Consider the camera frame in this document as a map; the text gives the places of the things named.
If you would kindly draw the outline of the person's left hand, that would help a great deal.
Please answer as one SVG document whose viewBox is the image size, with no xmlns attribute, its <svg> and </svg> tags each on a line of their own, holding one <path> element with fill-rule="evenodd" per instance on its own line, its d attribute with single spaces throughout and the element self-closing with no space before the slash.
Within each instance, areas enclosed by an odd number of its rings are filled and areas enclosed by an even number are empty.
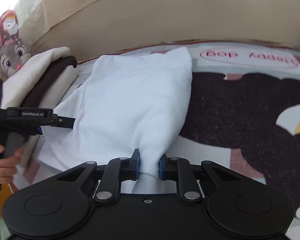
<svg viewBox="0 0 300 240">
<path fill-rule="evenodd" d="M 10 184 L 17 172 L 16 166 L 21 162 L 23 147 L 16 149 L 12 156 L 0 159 L 0 184 Z"/>
</svg>

